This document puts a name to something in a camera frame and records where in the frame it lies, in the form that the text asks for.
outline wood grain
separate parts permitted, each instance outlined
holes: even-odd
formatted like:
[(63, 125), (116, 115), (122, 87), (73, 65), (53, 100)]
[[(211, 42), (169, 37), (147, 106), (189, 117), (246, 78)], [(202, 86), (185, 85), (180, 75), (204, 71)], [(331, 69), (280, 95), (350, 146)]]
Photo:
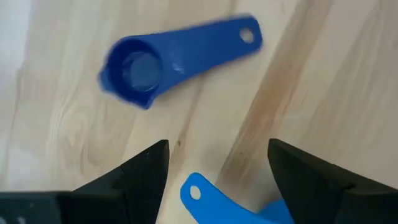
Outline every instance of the wood grain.
[[(265, 45), (142, 111), (97, 75), (126, 35), (251, 13)], [(179, 188), (200, 172), (253, 211), (279, 198), (280, 138), (398, 188), (395, 0), (0, 0), (0, 190), (75, 189), (160, 139), (159, 223), (194, 223)]]

